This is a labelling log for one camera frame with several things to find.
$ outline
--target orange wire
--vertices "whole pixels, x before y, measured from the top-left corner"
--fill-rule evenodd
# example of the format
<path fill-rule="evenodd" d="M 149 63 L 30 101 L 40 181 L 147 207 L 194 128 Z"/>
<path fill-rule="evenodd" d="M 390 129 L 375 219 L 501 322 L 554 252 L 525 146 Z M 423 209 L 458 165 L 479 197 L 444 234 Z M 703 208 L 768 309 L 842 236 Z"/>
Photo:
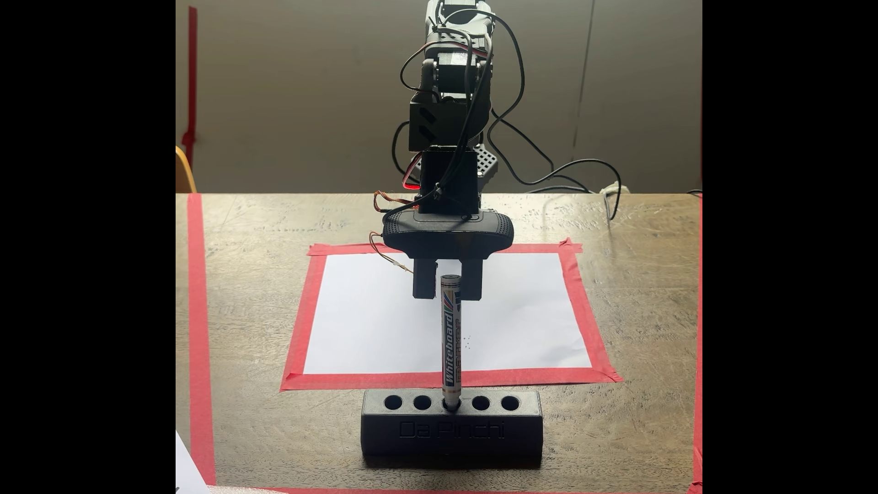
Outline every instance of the orange wire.
<path fill-rule="evenodd" d="M 379 252 L 379 251 L 378 251 L 378 246 L 375 245 L 375 238 L 374 238 L 374 237 L 376 237 L 376 236 L 381 236 L 381 234 L 378 233 L 377 231 L 371 231 L 371 232 L 369 232 L 369 245 L 372 246 L 372 249 L 375 250 L 375 253 L 378 254 L 379 256 L 381 256 L 382 258 L 384 258 L 385 260 L 387 260 L 388 262 L 390 262 L 391 264 L 393 264 L 393 265 L 397 265 L 397 266 L 399 266 L 400 268 L 402 268 L 402 269 L 404 269 L 404 270 L 410 272 L 411 274 L 414 274 L 414 272 L 413 272 L 412 270 L 408 269 L 405 265 L 402 265 L 402 264 L 400 264 L 400 263 L 394 261 L 392 258 L 386 256 L 384 253 Z"/>
<path fill-rule="evenodd" d="M 379 194 L 381 194 L 381 197 L 383 197 L 385 200 L 388 200 L 390 202 L 399 202 L 400 204 L 408 204 L 409 202 L 412 202 L 411 200 L 408 200 L 408 199 L 394 199 L 393 197 L 390 197 L 381 191 L 375 191 L 374 193 L 372 193 L 372 206 L 375 207 L 375 210 L 378 211 L 379 213 L 382 212 L 381 208 L 378 207 L 378 195 Z"/>

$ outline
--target wooden table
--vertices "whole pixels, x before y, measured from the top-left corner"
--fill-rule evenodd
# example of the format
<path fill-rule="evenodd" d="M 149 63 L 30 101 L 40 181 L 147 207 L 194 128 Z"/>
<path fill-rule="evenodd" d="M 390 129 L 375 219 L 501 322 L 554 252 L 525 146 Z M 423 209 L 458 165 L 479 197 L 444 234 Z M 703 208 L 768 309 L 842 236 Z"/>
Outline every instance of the wooden table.
<path fill-rule="evenodd" d="M 176 428 L 189 446 L 186 195 L 176 196 Z M 366 464 L 363 391 L 279 393 L 312 243 L 380 231 L 370 194 L 205 194 L 217 484 L 407 490 L 685 492 L 692 480 L 699 198 L 487 194 L 517 243 L 582 243 L 583 283 L 624 382 L 531 386 L 540 468 Z"/>

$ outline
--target black plastic block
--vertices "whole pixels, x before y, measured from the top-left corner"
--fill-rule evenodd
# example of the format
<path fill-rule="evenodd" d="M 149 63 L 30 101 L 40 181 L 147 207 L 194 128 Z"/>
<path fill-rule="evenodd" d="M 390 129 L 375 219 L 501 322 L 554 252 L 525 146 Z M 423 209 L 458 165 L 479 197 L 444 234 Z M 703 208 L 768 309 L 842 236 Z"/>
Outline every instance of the black plastic block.
<path fill-rule="evenodd" d="M 464 388 L 445 410 L 441 389 L 367 389 L 360 417 L 364 455 L 543 453 L 536 391 Z"/>

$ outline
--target white cable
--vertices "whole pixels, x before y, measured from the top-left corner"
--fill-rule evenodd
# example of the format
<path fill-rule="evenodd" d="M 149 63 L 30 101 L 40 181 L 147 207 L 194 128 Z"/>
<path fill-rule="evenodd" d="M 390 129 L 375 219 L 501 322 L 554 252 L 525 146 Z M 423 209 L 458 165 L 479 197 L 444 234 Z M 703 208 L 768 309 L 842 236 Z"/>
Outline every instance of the white cable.
<path fill-rule="evenodd" d="M 622 192 L 623 193 L 631 193 L 631 191 L 628 190 L 627 185 L 622 186 Z M 606 187 L 602 188 L 600 192 L 598 192 L 598 194 L 603 194 L 605 196 L 610 195 L 610 194 L 615 194 L 615 193 L 619 193 L 619 182 L 618 181 L 615 181 L 612 184 L 607 185 Z"/>

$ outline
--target white paper sheet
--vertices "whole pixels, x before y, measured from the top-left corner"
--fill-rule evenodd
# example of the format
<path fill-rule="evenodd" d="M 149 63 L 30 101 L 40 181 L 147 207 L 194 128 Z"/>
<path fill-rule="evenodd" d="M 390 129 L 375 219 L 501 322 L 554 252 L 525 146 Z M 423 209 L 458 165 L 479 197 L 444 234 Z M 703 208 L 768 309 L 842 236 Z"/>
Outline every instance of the white paper sheet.
<path fill-rule="evenodd" d="M 211 494 L 179 432 L 176 432 L 176 494 Z"/>
<path fill-rule="evenodd" d="M 414 267 L 405 254 L 390 257 Z M 438 261 L 443 274 L 460 262 Z M 378 254 L 327 256 L 305 374 L 438 372 L 439 300 L 412 297 L 412 274 Z M 558 254 L 494 254 L 482 300 L 463 301 L 463 370 L 590 367 Z"/>

